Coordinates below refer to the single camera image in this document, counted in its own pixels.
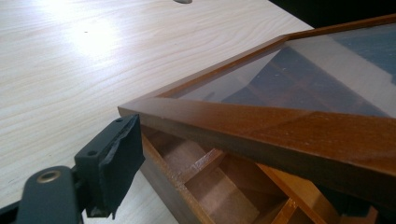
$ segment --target wooden display case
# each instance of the wooden display case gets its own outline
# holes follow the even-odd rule
[[[395,211],[394,22],[284,35],[121,105],[141,116],[141,171],[175,218],[375,223],[316,185]]]

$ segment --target table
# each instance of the table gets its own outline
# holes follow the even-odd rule
[[[310,28],[259,0],[3,1],[0,206],[19,200],[35,172],[73,166],[118,105]],[[117,213],[126,220],[176,223],[140,172]]]

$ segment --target wooden table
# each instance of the wooden table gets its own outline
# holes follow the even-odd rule
[[[73,166],[118,105],[306,29],[266,0],[3,1],[0,206],[33,173]],[[140,173],[117,213],[126,222],[176,222]]]

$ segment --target glass panel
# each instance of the glass panel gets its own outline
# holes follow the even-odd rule
[[[287,41],[172,97],[396,117],[396,24]]]

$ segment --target wooden frame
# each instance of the wooden frame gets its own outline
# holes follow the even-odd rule
[[[305,218],[316,223],[339,223],[346,220],[340,219],[315,186],[297,176],[395,211],[396,119],[166,98],[287,40],[394,22],[396,14],[283,35],[120,106],[122,116],[140,114],[148,158],[142,172],[177,220],[188,223],[219,220],[288,223]],[[227,164],[243,167],[242,173],[255,174],[253,179],[259,176],[261,182],[256,184],[244,178],[241,171]],[[236,200],[242,204],[249,201],[246,210],[239,211],[243,219],[230,217],[225,211],[215,214],[213,206],[220,192],[210,196],[215,201],[199,199],[205,194],[196,186],[210,185],[209,180],[203,179],[223,175],[239,189]],[[260,190],[255,191],[257,194],[249,193],[241,187],[244,184]],[[265,192],[264,186],[270,186],[271,190]],[[309,192],[303,192],[302,186]],[[257,195],[271,205],[256,202]],[[221,206],[233,213],[238,211],[236,205]],[[373,218],[375,212],[364,220],[373,221]]]

